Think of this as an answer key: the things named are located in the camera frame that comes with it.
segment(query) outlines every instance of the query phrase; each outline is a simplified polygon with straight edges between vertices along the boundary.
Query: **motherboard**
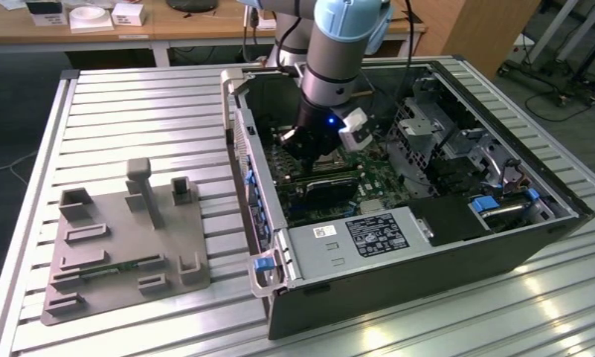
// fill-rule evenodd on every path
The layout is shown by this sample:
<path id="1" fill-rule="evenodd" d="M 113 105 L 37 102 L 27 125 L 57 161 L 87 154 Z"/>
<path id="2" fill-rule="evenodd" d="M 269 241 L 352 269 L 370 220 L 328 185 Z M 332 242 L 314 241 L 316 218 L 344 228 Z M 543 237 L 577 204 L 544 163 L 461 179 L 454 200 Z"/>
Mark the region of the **motherboard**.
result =
<path id="1" fill-rule="evenodd" d="M 389 209 L 409 199 L 374 141 L 360 152 L 338 147 L 309 173 L 278 144 L 266 146 L 263 154 L 289 228 Z"/>

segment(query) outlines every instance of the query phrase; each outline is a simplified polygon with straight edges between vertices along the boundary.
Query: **metal rail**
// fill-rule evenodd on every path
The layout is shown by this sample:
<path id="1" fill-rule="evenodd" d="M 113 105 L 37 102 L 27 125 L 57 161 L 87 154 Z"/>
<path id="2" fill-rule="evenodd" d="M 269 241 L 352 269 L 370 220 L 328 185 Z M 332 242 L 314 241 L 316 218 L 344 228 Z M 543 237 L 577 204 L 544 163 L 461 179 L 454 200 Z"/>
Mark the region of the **metal rail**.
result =
<path id="1" fill-rule="evenodd" d="M 584 165 L 465 62 L 432 59 L 595 210 L 595 175 Z M 59 84 L 0 279 L 0 356 L 595 356 L 595 219 L 508 274 L 278 341 L 265 338 L 221 130 L 218 74 L 227 67 L 83 71 Z M 123 190 L 122 162 L 141 156 L 151 160 L 151 184 L 181 175 L 198 184 L 211 284 L 46 327 L 59 191 Z"/>

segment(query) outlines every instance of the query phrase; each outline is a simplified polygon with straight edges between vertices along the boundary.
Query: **desk leg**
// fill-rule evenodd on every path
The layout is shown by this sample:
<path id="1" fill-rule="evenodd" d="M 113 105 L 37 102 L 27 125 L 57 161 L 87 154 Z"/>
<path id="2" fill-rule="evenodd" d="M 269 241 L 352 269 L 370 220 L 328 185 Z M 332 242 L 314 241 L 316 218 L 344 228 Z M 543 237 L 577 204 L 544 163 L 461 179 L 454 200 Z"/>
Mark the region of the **desk leg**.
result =
<path id="1" fill-rule="evenodd" d="M 398 54 L 396 55 L 398 58 L 408 58 L 409 52 L 409 40 L 412 40 L 412 56 L 414 55 L 416 45 L 418 44 L 420 32 L 408 34 L 408 40 L 400 43 Z"/>
<path id="2" fill-rule="evenodd" d="M 155 67 L 169 67 L 167 41 L 151 41 L 151 53 L 154 55 Z"/>

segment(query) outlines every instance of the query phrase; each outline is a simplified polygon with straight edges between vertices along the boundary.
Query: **blue latch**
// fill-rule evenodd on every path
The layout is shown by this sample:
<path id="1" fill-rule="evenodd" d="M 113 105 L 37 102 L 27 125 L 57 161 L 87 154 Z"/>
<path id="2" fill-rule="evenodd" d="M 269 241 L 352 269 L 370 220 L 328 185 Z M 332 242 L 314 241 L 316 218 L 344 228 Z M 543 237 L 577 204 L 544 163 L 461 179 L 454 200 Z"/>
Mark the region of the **blue latch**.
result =
<path id="1" fill-rule="evenodd" d="M 490 196 L 476 197 L 472 201 L 473 209 L 477 213 L 484 210 L 492 210 L 493 208 L 498 208 L 498 204 L 496 200 Z"/>
<path id="2" fill-rule="evenodd" d="M 249 169 L 249 171 L 246 171 L 245 184 L 251 184 L 251 183 L 253 183 L 253 170 Z"/>
<path id="3" fill-rule="evenodd" d="M 532 188 L 529 188 L 527 190 L 527 197 L 529 200 L 535 201 L 536 199 L 539 199 L 539 193 L 536 190 L 533 190 Z"/>
<path id="4" fill-rule="evenodd" d="M 253 270 L 255 273 L 261 273 L 262 271 L 271 270 L 275 267 L 275 262 L 273 261 L 273 258 L 265 257 L 265 258 L 257 258 L 253 261 Z"/>

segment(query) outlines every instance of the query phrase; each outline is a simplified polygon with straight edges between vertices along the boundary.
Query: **label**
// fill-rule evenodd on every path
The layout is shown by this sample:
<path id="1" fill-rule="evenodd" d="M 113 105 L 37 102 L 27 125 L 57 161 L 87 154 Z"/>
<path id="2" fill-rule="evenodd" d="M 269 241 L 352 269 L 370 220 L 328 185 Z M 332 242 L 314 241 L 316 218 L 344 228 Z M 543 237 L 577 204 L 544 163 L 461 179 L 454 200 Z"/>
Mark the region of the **label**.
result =
<path id="1" fill-rule="evenodd" d="M 409 247 L 389 213 L 348 221 L 345 226 L 362 257 Z"/>
<path id="2" fill-rule="evenodd" d="M 147 35 L 118 35 L 118 39 L 146 39 Z"/>
<path id="3" fill-rule="evenodd" d="M 324 227 L 313 228 L 313 234 L 314 234 L 314 238 L 322 238 L 322 237 L 333 236 L 334 234 L 337 234 L 337 231 L 334 230 L 333 225 L 326 225 Z"/>

